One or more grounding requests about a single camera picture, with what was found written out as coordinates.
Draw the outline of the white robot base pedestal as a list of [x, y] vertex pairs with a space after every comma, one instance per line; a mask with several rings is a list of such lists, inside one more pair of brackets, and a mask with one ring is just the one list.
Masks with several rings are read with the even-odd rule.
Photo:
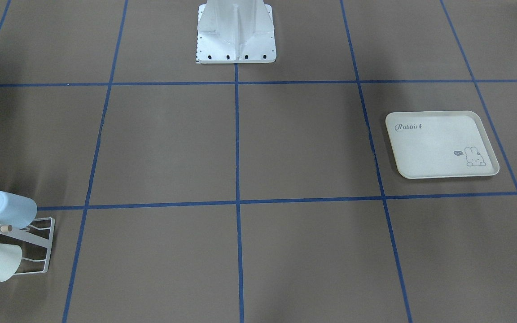
[[272, 7], [263, 0], [208, 0], [197, 14], [198, 64], [276, 61]]

